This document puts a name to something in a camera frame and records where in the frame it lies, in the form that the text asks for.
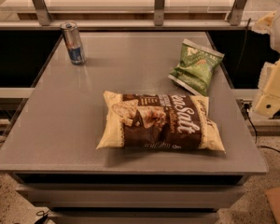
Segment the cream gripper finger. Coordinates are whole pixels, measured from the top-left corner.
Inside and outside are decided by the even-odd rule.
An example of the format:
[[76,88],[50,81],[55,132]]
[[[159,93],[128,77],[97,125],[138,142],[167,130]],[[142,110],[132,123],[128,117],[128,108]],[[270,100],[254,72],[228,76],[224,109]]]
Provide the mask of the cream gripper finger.
[[252,110],[267,118],[272,118],[280,110],[280,59],[263,65]]
[[253,26],[252,31],[258,34],[268,34],[271,31],[275,12],[270,12],[261,17]]

